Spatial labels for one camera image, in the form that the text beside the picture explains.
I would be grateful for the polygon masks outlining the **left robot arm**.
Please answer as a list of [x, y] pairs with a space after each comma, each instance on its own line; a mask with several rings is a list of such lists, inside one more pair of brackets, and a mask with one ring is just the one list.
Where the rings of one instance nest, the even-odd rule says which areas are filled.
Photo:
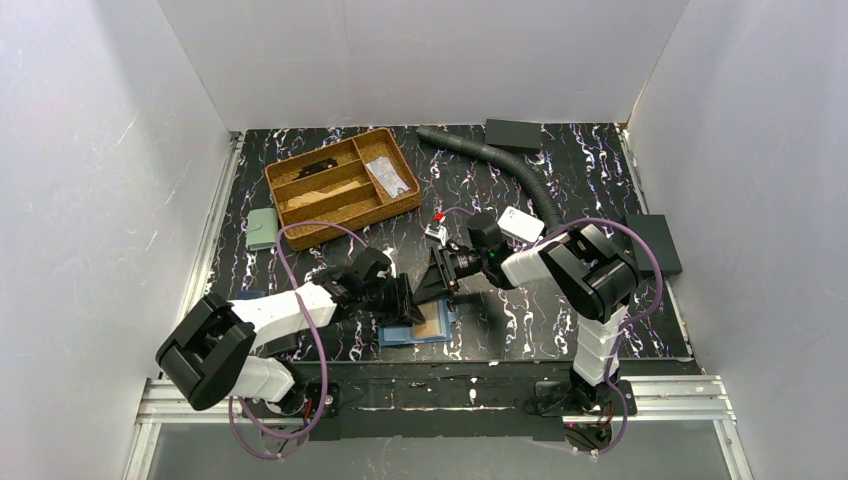
[[360, 312], [388, 325], [425, 321], [407, 274], [393, 273], [391, 259], [371, 247], [352, 264], [323, 269], [293, 290], [251, 300], [202, 297], [161, 344], [155, 361], [196, 411], [229, 396], [279, 402], [295, 378], [281, 361], [260, 358], [255, 350]]

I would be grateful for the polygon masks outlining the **gold VIP credit card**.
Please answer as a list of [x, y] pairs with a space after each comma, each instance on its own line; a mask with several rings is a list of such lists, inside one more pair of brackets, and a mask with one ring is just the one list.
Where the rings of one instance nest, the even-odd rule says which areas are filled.
[[415, 327], [415, 335], [420, 339], [442, 337], [447, 331], [445, 311], [447, 309], [444, 300], [431, 301], [419, 305], [425, 316], [425, 322]]

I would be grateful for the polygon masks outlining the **light blue card holder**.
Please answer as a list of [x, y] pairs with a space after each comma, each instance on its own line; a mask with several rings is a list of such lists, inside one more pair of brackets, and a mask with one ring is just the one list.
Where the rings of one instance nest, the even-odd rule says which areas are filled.
[[456, 309], [442, 299], [419, 306], [424, 323], [419, 325], [391, 325], [378, 329], [380, 347], [447, 342], [451, 339], [452, 325], [457, 321]]

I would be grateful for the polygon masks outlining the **silver VIP credit card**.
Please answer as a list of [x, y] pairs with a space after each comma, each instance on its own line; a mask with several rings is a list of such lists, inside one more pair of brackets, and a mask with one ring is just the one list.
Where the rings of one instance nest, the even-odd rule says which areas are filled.
[[376, 180], [392, 199], [409, 191], [409, 186], [398, 173], [394, 178], [376, 178]]

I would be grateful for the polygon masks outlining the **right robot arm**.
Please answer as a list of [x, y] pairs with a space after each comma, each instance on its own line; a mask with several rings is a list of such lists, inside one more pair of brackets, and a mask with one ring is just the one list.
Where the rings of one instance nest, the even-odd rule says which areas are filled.
[[432, 248], [414, 303], [447, 298], [461, 279], [478, 273], [502, 290], [553, 281], [578, 315], [578, 347], [566, 396], [584, 408], [602, 403], [617, 377], [616, 338], [641, 283], [632, 258], [594, 225], [567, 230], [519, 252], [488, 214], [470, 216], [466, 228], [470, 245], [448, 242]]

